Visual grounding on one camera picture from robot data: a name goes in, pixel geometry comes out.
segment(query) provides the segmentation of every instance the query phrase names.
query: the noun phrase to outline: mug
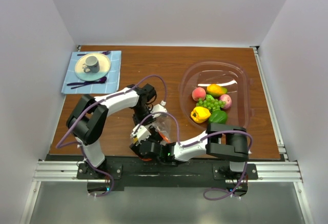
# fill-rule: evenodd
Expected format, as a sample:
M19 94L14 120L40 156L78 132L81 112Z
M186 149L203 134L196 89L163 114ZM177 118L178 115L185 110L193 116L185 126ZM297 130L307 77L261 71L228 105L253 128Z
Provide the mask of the mug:
M83 71L85 73L98 73L99 72L99 61L95 56L89 56L86 59L86 63L83 64Z

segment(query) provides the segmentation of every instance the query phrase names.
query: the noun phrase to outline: wall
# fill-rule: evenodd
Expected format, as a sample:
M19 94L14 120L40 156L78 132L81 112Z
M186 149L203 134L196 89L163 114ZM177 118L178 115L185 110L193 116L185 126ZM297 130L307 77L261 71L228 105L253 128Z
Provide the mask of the wall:
M328 0L287 0L260 46L287 152L317 223L327 223Z
M52 0L0 0L0 223L19 223L49 149L72 38Z
M77 44L253 46L285 0L54 0Z

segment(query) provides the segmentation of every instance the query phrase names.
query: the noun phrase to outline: brown wood surface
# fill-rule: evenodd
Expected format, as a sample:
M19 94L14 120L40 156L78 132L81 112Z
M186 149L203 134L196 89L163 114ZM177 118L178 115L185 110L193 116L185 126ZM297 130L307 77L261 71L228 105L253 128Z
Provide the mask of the brown wood surface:
M186 68L203 59L228 60L241 65L252 79L250 86L251 108L254 116L247 130L254 138L253 159L279 159L278 147L271 124L271 119L265 100L261 79L259 76L253 49L250 48L207 48L207 47L148 47L148 46L82 46L81 51L121 50L121 74L119 89L129 84L135 84L150 74L161 75L168 85L167 110L179 121L181 127L180 139L186 140L199 134L184 117L179 106L178 85ZM158 99L163 98L163 87L156 78L148 79L156 88ZM66 96L59 119L50 154L80 154L76 146L67 146L60 150L55 146L66 133L66 120L77 104L81 95ZM134 127L133 111L124 109L111 115L106 122L101 136L101 147L105 155L135 155L129 148L130 133ZM66 141L73 141L72 135Z

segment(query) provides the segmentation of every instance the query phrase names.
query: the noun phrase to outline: blue placemat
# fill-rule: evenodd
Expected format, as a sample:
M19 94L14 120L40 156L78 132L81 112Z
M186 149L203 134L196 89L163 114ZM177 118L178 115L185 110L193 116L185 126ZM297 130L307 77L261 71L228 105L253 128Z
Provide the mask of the blue placemat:
M121 53L122 53L121 51L111 51L111 53L107 55L111 61L111 67L106 75L107 81L105 84L88 85L76 89L71 89L71 87L66 86L67 83L84 82L84 80L79 79L74 72L75 64L81 58L81 56L77 56L77 55L88 54L92 52L102 53L102 51L72 52L72 56L70 59L70 63L68 65L63 88L61 89L61 92L63 94L89 94L89 93L102 94L102 93L113 93L118 90L119 75L121 69Z

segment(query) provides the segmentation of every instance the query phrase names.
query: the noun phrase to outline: bowl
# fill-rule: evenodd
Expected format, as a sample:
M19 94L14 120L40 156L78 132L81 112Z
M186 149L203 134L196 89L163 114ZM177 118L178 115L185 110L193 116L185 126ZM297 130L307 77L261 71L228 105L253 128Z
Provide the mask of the bowl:
M250 122L251 108L249 97L249 79L241 66L232 62L204 60L191 65L184 73L179 85L180 107L188 121L195 127L205 130L208 122L195 123L191 111L196 107L196 101L191 97L197 87L218 84L227 88L232 99L232 106L225 110L228 114L227 125L246 128Z

